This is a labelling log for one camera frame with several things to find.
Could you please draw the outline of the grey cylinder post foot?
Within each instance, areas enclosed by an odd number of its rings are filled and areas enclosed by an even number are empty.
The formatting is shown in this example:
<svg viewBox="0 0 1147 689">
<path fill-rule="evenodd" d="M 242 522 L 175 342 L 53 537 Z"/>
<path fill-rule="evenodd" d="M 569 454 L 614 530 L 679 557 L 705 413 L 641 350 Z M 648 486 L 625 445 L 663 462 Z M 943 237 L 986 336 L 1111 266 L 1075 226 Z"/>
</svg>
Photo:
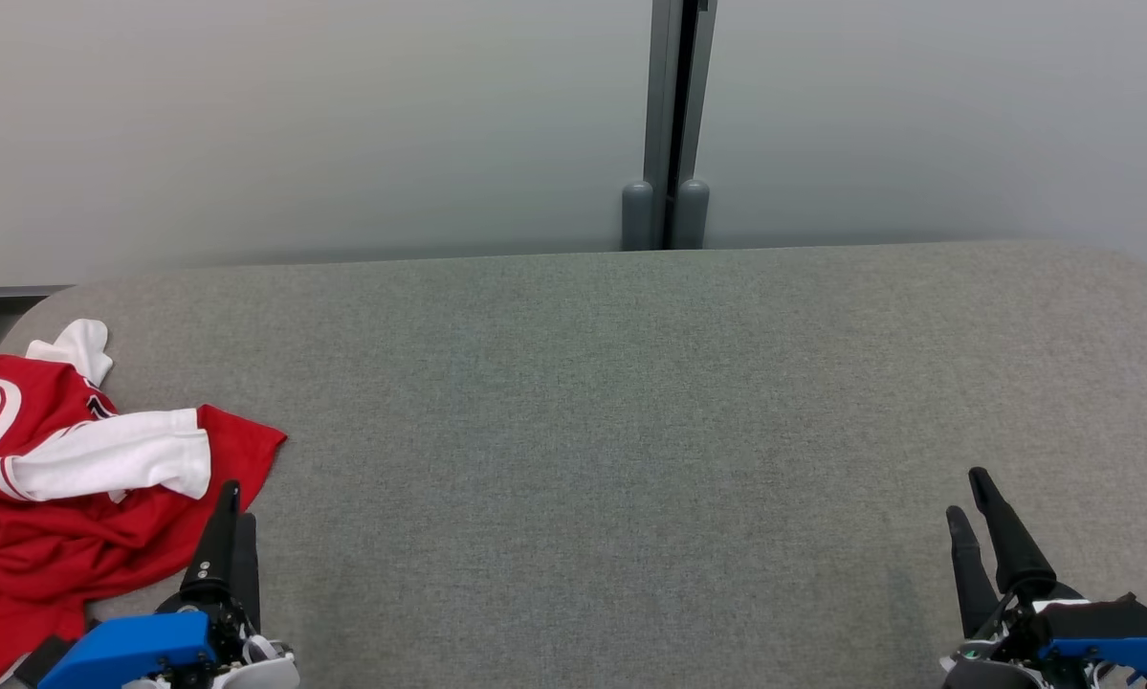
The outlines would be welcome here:
<svg viewBox="0 0 1147 689">
<path fill-rule="evenodd" d="M 710 188 L 699 179 L 679 183 L 674 195 L 670 245 L 673 250 L 699 250 L 704 246 Z"/>
<path fill-rule="evenodd" d="M 653 188 L 648 182 L 626 183 L 621 193 L 621 250 L 651 249 Z"/>
</svg>

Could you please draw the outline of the red white basketball jersey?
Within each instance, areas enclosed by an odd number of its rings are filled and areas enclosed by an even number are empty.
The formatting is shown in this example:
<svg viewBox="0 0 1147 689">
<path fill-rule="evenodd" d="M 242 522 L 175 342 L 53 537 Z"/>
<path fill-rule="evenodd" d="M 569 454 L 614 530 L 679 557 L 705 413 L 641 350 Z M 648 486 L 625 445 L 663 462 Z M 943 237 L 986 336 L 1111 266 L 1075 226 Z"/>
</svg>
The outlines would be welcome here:
<svg viewBox="0 0 1147 689">
<path fill-rule="evenodd" d="M 0 594 L 118 596 L 184 567 L 220 487 L 262 490 L 284 432 L 203 405 L 118 412 L 108 327 L 0 354 Z"/>
</svg>

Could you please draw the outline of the grey metal partition post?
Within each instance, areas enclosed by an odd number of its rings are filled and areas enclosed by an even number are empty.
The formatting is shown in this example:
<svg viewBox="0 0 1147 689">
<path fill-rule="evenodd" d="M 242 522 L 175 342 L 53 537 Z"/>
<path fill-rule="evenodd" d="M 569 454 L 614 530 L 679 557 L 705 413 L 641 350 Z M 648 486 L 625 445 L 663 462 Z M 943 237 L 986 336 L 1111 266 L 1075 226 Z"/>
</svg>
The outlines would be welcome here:
<svg viewBox="0 0 1147 689">
<path fill-rule="evenodd" d="M 676 191 L 679 183 L 699 179 L 695 167 L 718 3 L 720 0 L 651 0 L 640 179 L 653 188 L 651 252 L 672 250 L 669 214 Z"/>
</svg>

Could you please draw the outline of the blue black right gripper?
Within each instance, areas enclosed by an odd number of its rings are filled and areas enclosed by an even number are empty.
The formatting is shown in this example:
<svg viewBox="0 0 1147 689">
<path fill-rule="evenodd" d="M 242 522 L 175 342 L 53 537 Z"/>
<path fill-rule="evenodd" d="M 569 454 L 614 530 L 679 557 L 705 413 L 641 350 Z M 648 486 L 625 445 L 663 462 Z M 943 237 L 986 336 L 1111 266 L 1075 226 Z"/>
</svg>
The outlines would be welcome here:
<svg viewBox="0 0 1147 689">
<path fill-rule="evenodd" d="M 1123 680 L 1119 689 L 1147 689 L 1147 605 L 1131 593 L 1107 602 L 1072 597 L 1058 586 L 1058 572 L 988 470 L 972 467 L 968 484 L 1004 594 L 998 598 L 988 579 L 967 515 L 949 506 L 950 558 L 967 639 L 941 660 L 941 689 L 1105 689 L 1111 676 Z M 1053 597 L 1036 598 L 1050 592 Z"/>
</svg>

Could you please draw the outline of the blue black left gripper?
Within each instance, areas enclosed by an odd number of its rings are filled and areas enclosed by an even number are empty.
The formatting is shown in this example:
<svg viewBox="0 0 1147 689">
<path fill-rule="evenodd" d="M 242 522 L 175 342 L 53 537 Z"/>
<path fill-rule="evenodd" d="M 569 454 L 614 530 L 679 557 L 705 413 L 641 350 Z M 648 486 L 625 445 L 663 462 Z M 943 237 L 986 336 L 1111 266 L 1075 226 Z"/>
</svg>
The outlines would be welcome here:
<svg viewBox="0 0 1147 689">
<path fill-rule="evenodd" d="M 298 689 L 292 650 L 258 633 L 257 529 L 240 498 L 239 481 L 223 484 L 174 610 L 97 624 L 36 689 Z"/>
</svg>

